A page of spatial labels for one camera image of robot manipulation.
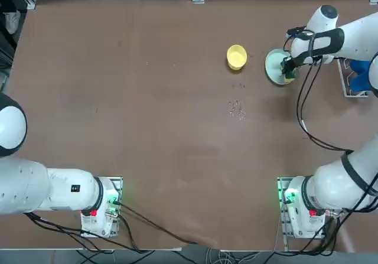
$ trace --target white cable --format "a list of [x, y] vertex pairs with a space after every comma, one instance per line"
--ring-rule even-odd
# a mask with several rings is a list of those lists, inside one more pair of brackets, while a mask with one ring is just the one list
[[210, 248], [210, 251], [208, 253], [208, 258], [210, 259], [210, 264], [213, 264], [213, 261], [211, 259], [211, 251], [212, 251], [212, 249]]
[[225, 263], [233, 264], [232, 261], [231, 261], [230, 259], [226, 259], [226, 258], [224, 258], [224, 259], [218, 259], [218, 260], [214, 261], [213, 264], [216, 264], [216, 263], [218, 263], [218, 262], [222, 263], [223, 260], [227, 261], [227, 262], [225, 262]]
[[210, 248], [208, 248], [208, 249], [206, 250], [205, 264], [207, 264], [207, 255], [208, 255], [209, 250], [210, 250]]
[[258, 252], [258, 253], [256, 253], [255, 255], [252, 255], [251, 258], [242, 259], [242, 260], [240, 260], [238, 263], [242, 263], [242, 262], [244, 262], [244, 261], [251, 261], [251, 260], [253, 260], [254, 258], [256, 258], [256, 256], [259, 255], [260, 253], [261, 253], [261, 252]]

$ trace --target black label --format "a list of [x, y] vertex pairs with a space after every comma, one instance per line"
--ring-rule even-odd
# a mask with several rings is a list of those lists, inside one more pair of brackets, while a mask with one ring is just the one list
[[71, 185], [71, 192], [80, 192], [80, 185], [79, 184]]

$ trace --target black strap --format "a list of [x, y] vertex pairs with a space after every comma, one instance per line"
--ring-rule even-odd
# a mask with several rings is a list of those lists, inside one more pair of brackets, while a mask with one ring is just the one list
[[369, 185], [365, 182], [365, 180], [362, 179], [362, 177], [356, 172], [356, 170], [353, 168], [353, 166], [350, 164], [348, 155], [353, 153], [353, 151], [347, 151], [341, 156], [341, 163], [343, 164], [343, 167], [347, 174], [350, 176], [350, 178], [358, 185], [358, 187], [361, 188], [364, 192], [367, 191], [368, 195], [370, 196], [378, 196], [378, 191], [376, 191], [373, 187], [368, 190]]
[[104, 196], [104, 188], [103, 188], [103, 185], [101, 183], [100, 178], [98, 178], [98, 177], [93, 177], [93, 178], [94, 178], [94, 180], [97, 181], [97, 184], [99, 185], [99, 196], [98, 196], [95, 204], [91, 208], [86, 209], [86, 210], [82, 210], [82, 214], [84, 216], [89, 216], [90, 212], [92, 210], [98, 210], [100, 208], [100, 205], [102, 203], [102, 199], [103, 199], [103, 196]]

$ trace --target floor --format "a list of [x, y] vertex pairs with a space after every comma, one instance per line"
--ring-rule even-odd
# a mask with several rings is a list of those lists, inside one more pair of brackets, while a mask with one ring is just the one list
[[[196, 264], [205, 264], [207, 248], [203, 246], [191, 245], [183, 248], [181, 254], [195, 261]], [[243, 257], [245, 253], [234, 253], [235, 257]], [[244, 261], [244, 263], [262, 264], [269, 256], [269, 252], [263, 252], [257, 255], [253, 260]], [[214, 263], [218, 258], [218, 251], [213, 250], [212, 262]], [[120, 263], [128, 264], [140, 258], [134, 252], [117, 250], [113, 255], [97, 255], [92, 260], [98, 264], [105, 263]], [[0, 251], [0, 264], [79, 264], [83, 258], [74, 250], [3, 250]], [[335, 252], [330, 257], [323, 256], [295, 256], [295, 257], [283, 257], [274, 256], [270, 259], [269, 264], [280, 263], [293, 263], [293, 264], [376, 264], [378, 261], [378, 255], [373, 254], [345, 254]], [[140, 264], [185, 264], [189, 261], [180, 258], [177, 254], [169, 251], [157, 251], [153, 255], [148, 256], [144, 260], [139, 262]]]

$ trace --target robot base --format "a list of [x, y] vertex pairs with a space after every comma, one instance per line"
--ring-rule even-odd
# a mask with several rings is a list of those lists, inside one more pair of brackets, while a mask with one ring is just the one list
[[[99, 209], [91, 212], [90, 216], [80, 214], [82, 230], [98, 234], [103, 237], [115, 237], [119, 231], [118, 214], [120, 208], [110, 203], [111, 201], [121, 202], [122, 177], [99, 177], [103, 185], [103, 200]], [[84, 237], [96, 237], [91, 234], [82, 233]]]
[[[325, 214], [317, 216], [306, 208], [301, 192], [304, 179], [295, 177], [291, 180], [283, 201], [288, 210], [293, 237], [310, 239], [324, 225]], [[322, 238], [322, 232], [315, 238]]]

